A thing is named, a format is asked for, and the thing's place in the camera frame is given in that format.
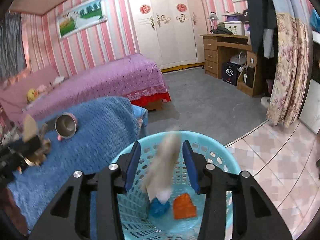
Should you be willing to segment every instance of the dark jacket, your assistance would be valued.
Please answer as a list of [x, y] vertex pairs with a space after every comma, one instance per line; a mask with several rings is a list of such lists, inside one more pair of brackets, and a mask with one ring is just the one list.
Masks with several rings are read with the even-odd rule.
[[272, 0], [248, 0], [250, 38], [252, 51], [258, 53], [263, 43], [263, 30], [277, 27]]

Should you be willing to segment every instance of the pink tile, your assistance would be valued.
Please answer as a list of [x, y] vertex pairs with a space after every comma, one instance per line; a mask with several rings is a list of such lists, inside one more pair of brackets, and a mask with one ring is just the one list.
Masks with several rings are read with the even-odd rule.
[[299, 121], [296, 120], [288, 128], [285, 128], [283, 125], [278, 124], [276, 126], [272, 125], [271, 121], [266, 122], [263, 126], [267, 128], [278, 140], [282, 143], [286, 143], [289, 140], [290, 136], [293, 134], [294, 130], [297, 128]]
[[292, 189], [303, 171], [303, 166], [298, 157], [285, 146], [270, 161], [268, 167], [280, 179], [287, 190]]
[[304, 216], [304, 220], [307, 224], [311, 222], [311, 220], [316, 215], [317, 211], [320, 208], [320, 189], [318, 190], [315, 199], [312, 202], [307, 214]]
[[302, 222], [303, 216], [290, 195], [278, 207], [278, 211], [292, 234]]
[[304, 169], [290, 192], [291, 197], [297, 203], [303, 216], [307, 214], [316, 197], [318, 189], [318, 185], [315, 183], [309, 172]]
[[226, 229], [224, 240], [232, 239], [232, 225]]
[[282, 210], [282, 209], [289, 209], [289, 208], [296, 208], [296, 207], [298, 207], [298, 205], [295, 203], [295, 201], [289, 194], [286, 196], [284, 201], [281, 203], [281, 205], [277, 209]]
[[300, 225], [292, 234], [292, 239], [296, 240], [303, 233], [303, 231], [307, 228], [308, 224], [305, 223], [304, 219], [301, 221]]
[[289, 193], [268, 166], [265, 166], [254, 178], [276, 207], [282, 203]]
[[305, 166], [315, 138], [316, 135], [300, 122], [285, 146], [296, 155], [300, 163]]
[[253, 176], [266, 165], [243, 139], [227, 147], [227, 149], [237, 160], [240, 169], [249, 171]]
[[265, 163], [268, 163], [284, 145], [263, 126], [243, 139]]
[[320, 186], [319, 173], [320, 169], [316, 166], [316, 162], [320, 159], [320, 139], [316, 137], [315, 143], [311, 150], [311, 154], [306, 164], [306, 169], [317, 183]]

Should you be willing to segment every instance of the wardrobe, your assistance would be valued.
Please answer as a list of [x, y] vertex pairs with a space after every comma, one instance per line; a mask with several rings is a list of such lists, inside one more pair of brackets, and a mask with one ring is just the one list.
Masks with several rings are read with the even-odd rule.
[[140, 53], [160, 69], [204, 62], [201, 0], [129, 0]]

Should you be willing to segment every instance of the purple bedspread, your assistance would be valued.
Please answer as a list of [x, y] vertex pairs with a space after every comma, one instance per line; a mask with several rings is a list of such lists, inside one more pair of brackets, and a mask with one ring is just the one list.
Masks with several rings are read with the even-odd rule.
[[84, 101], [104, 96], [125, 96], [130, 101], [167, 92], [156, 63], [134, 54], [71, 77], [49, 95], [38, 99], [19, 120], [30, 114], [36, 120]]

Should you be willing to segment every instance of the striped wall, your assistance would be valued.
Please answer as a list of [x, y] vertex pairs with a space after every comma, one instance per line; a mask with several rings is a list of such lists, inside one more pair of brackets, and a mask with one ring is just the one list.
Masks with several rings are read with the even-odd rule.
[[233, 2], [232, 0], [202, 0], [202, 3], [204, 5], [206, 18], [209, 16], [209, 13], [213, 11], [216, 12], [219, 22], [225, 21], [225, 17], [222, 16], [222, 14], [225, 14], [226, 12], [243, 13], [243, 11], [248, 8], [247, 1]]
[[23, 14], [23, 42], [33, 72], [52, 65], [60, 75], [72, 76], [139, 52], [128, 0], [105, 0], [106, 22], [59, 40], [56, 16], [84, 1], [67, 0], [42, 17]]

